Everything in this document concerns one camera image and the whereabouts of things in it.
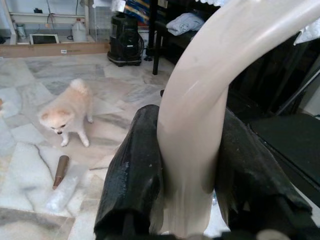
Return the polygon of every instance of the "tile floor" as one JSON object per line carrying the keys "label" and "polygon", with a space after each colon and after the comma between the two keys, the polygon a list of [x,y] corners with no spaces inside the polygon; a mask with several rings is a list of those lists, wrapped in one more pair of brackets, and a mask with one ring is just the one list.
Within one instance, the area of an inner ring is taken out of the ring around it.
{"label": "tile floor", "polygon": [[[137,109],[159,105],[160,90],[174,68],[162,59],[159,74],[152,62],[117,67],[105,54],[0,59],[0,239],[93,240],[93,226],[104,179],[117,147]],[[82,78],[94,93],[94,123],[87,124],[90,147],[78,137],[60,147],[61,137],[44,129],[37,111]],[[45,206],[61,155],[87,171],[63,211]],[[206,234],[227,230],[218,205]]]}

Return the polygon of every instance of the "black rubber cover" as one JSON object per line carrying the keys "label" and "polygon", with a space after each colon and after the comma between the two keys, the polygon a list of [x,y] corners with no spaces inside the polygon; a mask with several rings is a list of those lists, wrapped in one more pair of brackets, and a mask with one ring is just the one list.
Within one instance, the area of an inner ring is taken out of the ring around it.
{"label": "black rubber cover", "polygon": [[135,114],[131,128],[110,163],[96,216],[97,240],[122,235],[128,214],[137,235],[159,231],[163,224],[163,177],[157,140],[159,107]]}
{"label": "black rubber cover", "polygon": [[232,230],[270,227],[289,233],[306,222],[314,227],[309,204],[259,137],[228,109],[216,172],[217,200]]}

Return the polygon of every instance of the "cardboard box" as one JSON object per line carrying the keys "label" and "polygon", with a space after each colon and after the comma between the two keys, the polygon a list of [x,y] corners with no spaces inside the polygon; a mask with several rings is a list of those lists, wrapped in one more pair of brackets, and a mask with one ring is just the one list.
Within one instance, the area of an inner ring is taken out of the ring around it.
{"label": "cardboard box", "polygon": [[80,54],[103,54],[110,49],[109,43],[72,42],[35,45],[0,45],[0,58],[26,58]]}

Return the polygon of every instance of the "beige curved pole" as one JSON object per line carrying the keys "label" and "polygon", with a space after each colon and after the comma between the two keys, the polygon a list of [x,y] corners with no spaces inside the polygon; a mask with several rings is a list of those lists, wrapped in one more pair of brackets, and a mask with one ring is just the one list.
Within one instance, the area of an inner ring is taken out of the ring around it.
{"label": "beige curved pole", "polygon": [[184,51],[158,117],[171,233],[202,233],[209,222],[229,84],[253,61],[319,17],[320,0],[232,0]]}

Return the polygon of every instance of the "pomeranian dog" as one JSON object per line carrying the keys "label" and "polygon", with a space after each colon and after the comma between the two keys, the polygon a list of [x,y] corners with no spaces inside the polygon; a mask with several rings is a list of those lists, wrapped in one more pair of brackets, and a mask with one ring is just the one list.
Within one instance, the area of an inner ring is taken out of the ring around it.
{"label": "pomeranian dog", "polygon": [[39,122],[62,136],[61,146],[69,143],[69,133],[77,133],[85,147],[89,140],[84,128],[84,118],[93,123],[93,100],[90,88],[82,79],[75,79],[55,100],[38,114]]}

